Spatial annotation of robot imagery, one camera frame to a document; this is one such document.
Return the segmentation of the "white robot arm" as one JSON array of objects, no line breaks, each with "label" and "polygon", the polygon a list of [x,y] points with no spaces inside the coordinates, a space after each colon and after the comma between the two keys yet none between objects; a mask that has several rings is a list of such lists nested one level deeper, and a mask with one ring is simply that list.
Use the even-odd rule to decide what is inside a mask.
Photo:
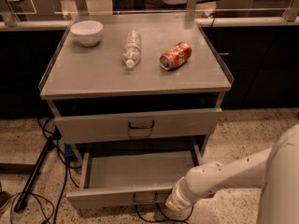
[{"label": "white robot arm", "polygon": [[193,167],[165,205],[181,211],[221,189],[238,188],[261,190],[256,224],[299,224],[299,125],[253,155],[225,165],[214,161]]}]

